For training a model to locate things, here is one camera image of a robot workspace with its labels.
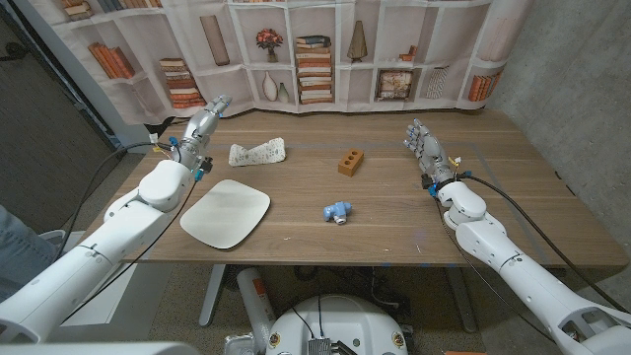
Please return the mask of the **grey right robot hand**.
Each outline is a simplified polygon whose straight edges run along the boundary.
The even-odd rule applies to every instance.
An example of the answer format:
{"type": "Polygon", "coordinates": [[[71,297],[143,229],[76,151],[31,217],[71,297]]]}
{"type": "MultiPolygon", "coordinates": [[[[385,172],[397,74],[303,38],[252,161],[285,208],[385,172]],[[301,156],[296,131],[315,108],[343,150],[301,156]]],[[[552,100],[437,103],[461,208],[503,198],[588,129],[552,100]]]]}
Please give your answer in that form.
{"type": "Polygon", "coordinates": [[[445,150],[422,122],[415,118],[405,133],[403,145],[414,153],[421,172],[427,175],[432,183],[443,183],[455,178],[445,150]]]}

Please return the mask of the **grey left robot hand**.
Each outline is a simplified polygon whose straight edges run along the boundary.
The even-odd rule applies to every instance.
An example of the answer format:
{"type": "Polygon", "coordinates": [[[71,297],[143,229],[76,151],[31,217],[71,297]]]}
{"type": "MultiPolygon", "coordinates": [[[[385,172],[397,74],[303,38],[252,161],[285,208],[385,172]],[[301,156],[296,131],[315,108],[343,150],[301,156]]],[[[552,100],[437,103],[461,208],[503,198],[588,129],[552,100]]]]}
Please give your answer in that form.
{"type": "Polygon", "coordinates": [[[210,135],[216,130],[222,112],[232,98],[220,95],[199,110],[188,122],[175,152],[177,160],[191,170],[196,170],[205,157],[210,135]]]}

